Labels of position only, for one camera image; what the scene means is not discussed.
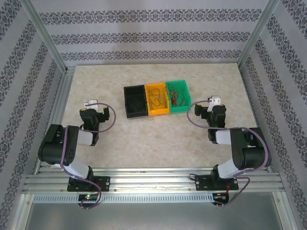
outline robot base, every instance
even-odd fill
[[[110,177],[109,176],[94,176],[93,182],[101,188],[101,192],[108,192],[110,188]],[[68,192],[98,192],[96,186],[89,184],[84,181],[69,178]]]
[[[238,190],[238,182],[235,178],[223,179],[219,177],[219,173],[215,165],[210,175],[195,175],[196,191],[219,191]]]

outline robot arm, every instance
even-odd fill
[[[209,107],[202,107],[200,104],[195,105],[195,115],[201,115],[202,119],[206,119],[209,127],[225,128],[226,107],[221,104],[221,98],[212,96],[208,98],[208,101],[210,102]],[[259,127],[250,129],[264,140]],[[206,187],[206,190],[218,190],[225,188],[227,184],[233,185],[230,189],[237,190],[238,186],[234,184],[234,175],[247,169],[256,169],[265,161],[264,147],[250,131],[240,128],[208,129],[208,138],[214,144],[231,145],[232,158],[223,164],[214,166],[209,177],[196,178],[204,182],[204,184],[201,184],[202,186],[199,186],[199,190],[202,190],[201,187]],[[271,164],[271,155],[268,154],[265,167]]]
[[[89,104],[97,103],[97,100],[92,100]],[[41,161],[47,162],[48,164],[55,165],[61,168],[61,158],[63,154],[64,138],[66,139],[66,149],[63,161],[64,169],[72,174],[68,182],[68,191],[97,191],[95,186],[89,184],[81,179],[97,184],[102,184],[102,180],[108,178],[95,177],[93,170],[90,166],[82,163],[76,156],[77,145],[94,146],[99,139],[99,124],[109,120],[110,113],[109,108],[105,107],[103,113],[97,112],[98,106],[88,106],[80,110],[80,116],[84,122],[81,127],[68,126],[63,127],[61,125],[50,125],[38,151],[38,158]]]

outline patterned wallpaper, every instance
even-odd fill
[[[0,0],[0,230],[33,173],[61,72],[17,0]]]
[[[76,66],[236,62],[267,0],[33,3],[66,65]]]
[[[299,229],[307,229],[307,7],[279,2],[242,68]]]

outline storage box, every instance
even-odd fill
[[[169,113],[169,99],[165,83],[147,84],[145,92],[149,115]]]
[[[185,112],[191,105],[191,97],[185,80],[165,82],[170,112]]]
[[[145,86],[124,87],[127,118],[148,116]]]

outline marble-patterned surface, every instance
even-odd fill
[[[207,167],[228,160],[231,147],[212,144],[207,130],[193,126],[185,113],[126,118],[124,86],[175,80],[186,80],[192,102],[220,95],[227,127],[256,126],[236,64],[77,66],[62,124],[81,125],[79,110],[90,99],[111,105],[117,114],[95,147],[77,147],[77,157],[94,168]]]

